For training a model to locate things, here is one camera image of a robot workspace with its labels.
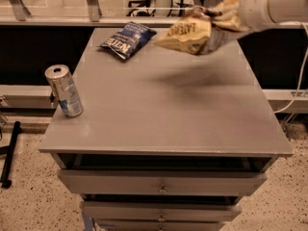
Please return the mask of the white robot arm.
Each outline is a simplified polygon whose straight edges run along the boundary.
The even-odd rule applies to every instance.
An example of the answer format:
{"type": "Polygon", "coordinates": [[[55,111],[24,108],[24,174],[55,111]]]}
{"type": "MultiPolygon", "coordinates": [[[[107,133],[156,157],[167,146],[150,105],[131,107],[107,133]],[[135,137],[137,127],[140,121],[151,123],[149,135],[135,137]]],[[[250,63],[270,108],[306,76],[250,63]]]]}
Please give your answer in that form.
{"type": "Polygon", "coordinates": [[[223,0],[213,23],[235,32],[261,32],[285,22],[308,22],[308,0],[223,0]]]}

